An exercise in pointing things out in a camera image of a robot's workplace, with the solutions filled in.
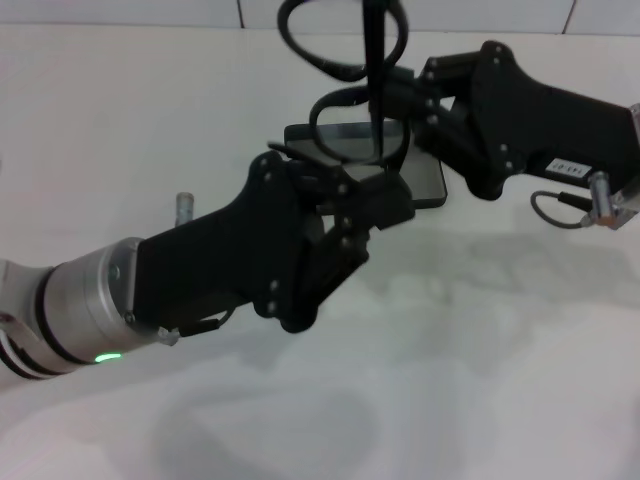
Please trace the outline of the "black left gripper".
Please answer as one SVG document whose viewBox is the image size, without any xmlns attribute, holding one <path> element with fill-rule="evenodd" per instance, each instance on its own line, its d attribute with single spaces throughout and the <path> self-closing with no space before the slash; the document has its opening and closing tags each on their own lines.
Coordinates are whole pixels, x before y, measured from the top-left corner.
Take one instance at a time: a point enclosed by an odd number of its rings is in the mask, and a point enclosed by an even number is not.
<svg viewBox="0 0 640 480">
<path fill-rule="evenodd" d="M 320 304 L 368 259 L 366 231 L 327 232 L 313 201 L 351 192 L 338 166 L 284 144 L 250 165 L 226 207 L 140 242 L 132 312 L 148 327 L 193 330 L 250 303 L 289 333 L 315 322 Z"/>
</svg>

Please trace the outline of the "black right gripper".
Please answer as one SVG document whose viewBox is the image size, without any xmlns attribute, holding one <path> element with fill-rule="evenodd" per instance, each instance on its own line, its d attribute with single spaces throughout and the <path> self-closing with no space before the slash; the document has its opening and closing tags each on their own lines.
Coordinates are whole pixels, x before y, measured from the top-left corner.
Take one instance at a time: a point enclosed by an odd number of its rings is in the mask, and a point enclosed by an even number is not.
<svg viewBox="0 0 640 480">
<path fill-rule="evenodd" d="M 553 172 L 555 159 L 602 171 L 612 190 L 640 176 L 640 139 L 629 109 L 538 82 L 496 41 L 480 51 L 429 57 L 418 75 L 394 67 L 384 100 L 417 103 L 414 143 L 453 170 L 475 167 L 475 143 L 464 122 L 439 100 L 471 100 L 484 165 L 467 180 L 469 190 L 496 200 L 506 180 L 528 174 L 585 188 L 584 174 Z"/>
</svg>

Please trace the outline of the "black glasses case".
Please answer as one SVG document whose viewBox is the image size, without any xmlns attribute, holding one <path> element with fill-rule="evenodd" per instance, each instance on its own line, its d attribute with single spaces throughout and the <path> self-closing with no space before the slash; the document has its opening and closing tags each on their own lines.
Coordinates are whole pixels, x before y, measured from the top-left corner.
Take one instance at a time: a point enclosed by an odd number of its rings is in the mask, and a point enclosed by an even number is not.
<svg viewBox="0 0 640 480">
<path fill-rule="evenodd" d="M 372 151 L 371 127 L 367 122 L 324 124 L 318 127 L 318 131 L 328 148 L 347 159 L 343 167 L 353 179 L 364 180 L 382 170 L 364 162 Z M 284 129 L 284 143 L 327 165 L 338 163 L 315 144 L 311 127 L 307 124 L 287 126 Z M 401 124 L 387 120 L 384 124 L 384 154 L 388 156 L 394 153 L 401 144 Z M 440 161 L 421 152 L 413 141 L 408 143 L 400 175 L 411 190 L 415 208 L 438 208 L 446 202 L 448 191 Z"/>
</svg>

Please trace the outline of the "black glasses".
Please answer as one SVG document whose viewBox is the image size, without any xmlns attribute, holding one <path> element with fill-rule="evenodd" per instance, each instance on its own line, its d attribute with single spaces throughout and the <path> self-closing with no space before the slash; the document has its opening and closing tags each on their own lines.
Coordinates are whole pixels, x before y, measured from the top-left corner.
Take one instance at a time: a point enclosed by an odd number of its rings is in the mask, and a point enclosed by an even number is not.
<svg viewBox="0 0 640 480">
<path fill-rule="evenodd" d="M 364 34 L 364 62 L 344 63 L 319 56 L 303 48 L 291 33 L 289 20 L 293 12 L 311 0 L 284 0 L 277 13 L 277 28 L 287 47 L 323 74 L 350 86 L 321 97 L 309 112 L 308 125 L 316 147 L 341 163 L 364 163 L 398 171 L 404 163 L 410 143 L 410 126 L 399 123 L 401 140 L 394 149 L 385 144 L 386 120 L 383 115 L 384 82 L 403 55 L 408 43 L 409 25 L 400 0 L 360 0 Z M 357 158 L 340 152 L 328 143 L 318 124 L 328 108 L 355 107 L 366 104 L 369 109 L 371 146 L 365 157 Z"/>
</svg>

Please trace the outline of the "silver connector plug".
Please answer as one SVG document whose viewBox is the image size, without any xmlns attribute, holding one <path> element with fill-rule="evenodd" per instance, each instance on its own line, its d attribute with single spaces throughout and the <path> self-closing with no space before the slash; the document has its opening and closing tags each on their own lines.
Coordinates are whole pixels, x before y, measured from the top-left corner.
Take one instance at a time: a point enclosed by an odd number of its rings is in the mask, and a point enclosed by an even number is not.
<svg viewBox="0 0 640 480">
<path fill-rule="evenodd" d="M 175 226 L 179 227 L 194 219 L 195 197 L 190 192 L 179 192 L 175 202 Z"/>
</svg>

